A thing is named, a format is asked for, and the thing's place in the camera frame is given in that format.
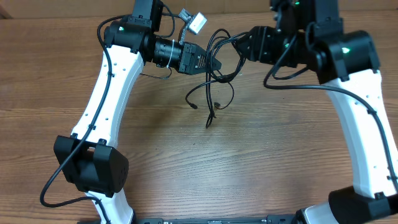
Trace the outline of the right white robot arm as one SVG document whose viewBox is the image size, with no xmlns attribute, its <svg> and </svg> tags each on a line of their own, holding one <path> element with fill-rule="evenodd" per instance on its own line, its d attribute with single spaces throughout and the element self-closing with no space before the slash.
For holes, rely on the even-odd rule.
<svg viewBox="0 0 398 224">
<path fill-rule="evenodd" d="M 330 97 L 349 150 L 353 184 L 298 210 L 287 223 L 366 223 L 397 213 L 397 148 L 382 98 L 380 62 L 372 37 L 345 33 L 337 1 L 271 1 L 275 27 L 256 26 L 238 40 L 253 62 L 303 65 Z"/>
</svg>

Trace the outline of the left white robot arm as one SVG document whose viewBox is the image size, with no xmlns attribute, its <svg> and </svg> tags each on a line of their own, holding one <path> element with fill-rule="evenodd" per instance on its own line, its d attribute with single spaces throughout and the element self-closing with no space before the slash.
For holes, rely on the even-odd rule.
<svg viewBox="0 0 398 224">
<path fill-rule="evenodd" d="M 205 71 L 205 50 L 187 42 L 206 23 L 201 13 L 182 9 L 177 40 L 159 35 L 161 18 L 171 15 L 161 1 L 136 1 L 133 12 L 103 21 L 97 36 L 103 48 L 98 80 L 87 107 L 68 137 L 57 137 L 54 152 L 69 183 L 93 202 L 101 223 L 133 223 L 124 184 L 129 162 L 117 149 L 118 133 L 129 95 L 144 65 L 152 62 L 171 72 L 196 75 Z"/>
</svg>

